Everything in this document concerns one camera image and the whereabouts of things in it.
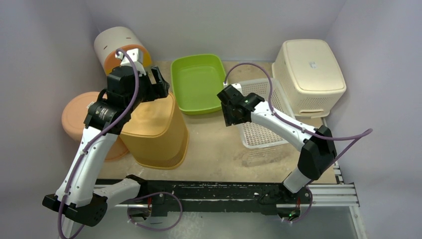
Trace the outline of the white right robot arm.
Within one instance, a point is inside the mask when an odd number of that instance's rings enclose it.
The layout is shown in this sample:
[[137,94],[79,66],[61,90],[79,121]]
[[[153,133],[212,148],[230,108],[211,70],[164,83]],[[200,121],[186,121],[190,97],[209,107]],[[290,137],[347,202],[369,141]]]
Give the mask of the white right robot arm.
[[228,85],[217,94],[226,126],[255,123],[281,136],[300,153],[296,168],[282,182],[280,198],[287,203],[299,191],[317,180],[337,156],[332,134],[322,125],[315,128],[274,109],[263,97],[250,93],[244,96],[240,86]]

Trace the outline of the white perforated strainer tray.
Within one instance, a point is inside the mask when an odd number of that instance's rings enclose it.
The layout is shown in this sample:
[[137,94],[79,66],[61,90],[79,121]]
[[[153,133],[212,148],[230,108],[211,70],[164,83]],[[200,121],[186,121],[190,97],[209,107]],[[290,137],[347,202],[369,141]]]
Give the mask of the white perforated strainer tray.
[[[272,88],[270,88],[267,78],[241,81],[239,82],[239,85],[241,86],[244,95],[256,93],[266,100],[271,98],[272,106],[274,108],[295,118],[284,89],[277,80],[273,78],[271,80]],[[273,133],[271,130],[252,122],[238,124],[237,128],[240,131],[242,144],[249,149],[272,147],[288,143],[285,139]]]

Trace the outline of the green plastic tray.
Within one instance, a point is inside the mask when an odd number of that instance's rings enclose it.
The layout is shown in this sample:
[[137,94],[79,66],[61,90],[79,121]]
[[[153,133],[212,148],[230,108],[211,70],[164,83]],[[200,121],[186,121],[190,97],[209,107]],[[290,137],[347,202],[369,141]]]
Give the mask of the green plastic tray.
[[180,110],[186,115],[203,115],[221,110],[217,97],[226,72],[214,54],[185,56],[171,63],[171,85]]

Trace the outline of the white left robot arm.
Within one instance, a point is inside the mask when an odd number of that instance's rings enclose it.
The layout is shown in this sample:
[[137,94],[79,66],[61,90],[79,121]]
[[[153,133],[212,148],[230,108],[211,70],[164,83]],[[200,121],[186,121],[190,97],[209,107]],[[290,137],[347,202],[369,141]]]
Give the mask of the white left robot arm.
[[82,140],[71,169],[61,187],[46,195],[43,206],[89,227],[96,226],[108,208],[132,199],[148,199],[146,180],[134,175],[102,189],[95,189],[108,151],[118,139],[130,114],[143,102],[166,98],[169,83],[157,66],[151,67],[155,83],[146,73],[134,73],[130,66],[115,67],[107,76],[107,88],[100,91],[84,120]]

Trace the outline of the yellow perforated plastic basket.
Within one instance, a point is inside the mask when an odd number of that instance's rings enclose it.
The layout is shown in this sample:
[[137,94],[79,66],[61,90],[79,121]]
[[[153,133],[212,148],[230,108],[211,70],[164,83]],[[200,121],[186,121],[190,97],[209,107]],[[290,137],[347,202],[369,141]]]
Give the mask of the yellow perforated plastic basket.
[[140,103],[120,138],[141,166],[172,170],[185,159],[189,132],[175,96],[169,93],[166,98]]

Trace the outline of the cream perforated storage basket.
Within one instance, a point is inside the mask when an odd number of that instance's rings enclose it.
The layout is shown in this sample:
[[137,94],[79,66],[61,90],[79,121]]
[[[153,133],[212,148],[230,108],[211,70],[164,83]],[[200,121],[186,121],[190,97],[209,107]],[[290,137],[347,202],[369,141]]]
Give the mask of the cream perforated storage basket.
[[298,117],[328,116],[347,89],[333,51],[319,39],[285,41],[272,64],[272,74]]

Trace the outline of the peach round plastic bucket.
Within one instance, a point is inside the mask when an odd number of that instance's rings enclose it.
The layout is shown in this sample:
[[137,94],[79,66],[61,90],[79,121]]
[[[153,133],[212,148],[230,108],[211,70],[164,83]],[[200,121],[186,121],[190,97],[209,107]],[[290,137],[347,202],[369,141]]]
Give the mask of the peach round plastic bucket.
[[[64,131],[75,141],[81,142],[84,120],[89,107],[97,101],[99,92],[87,92],[73,98],[62,112],[62,127]],[[116,161],[129,153],[129,150],[120,137],[110,148],[105,161]]]

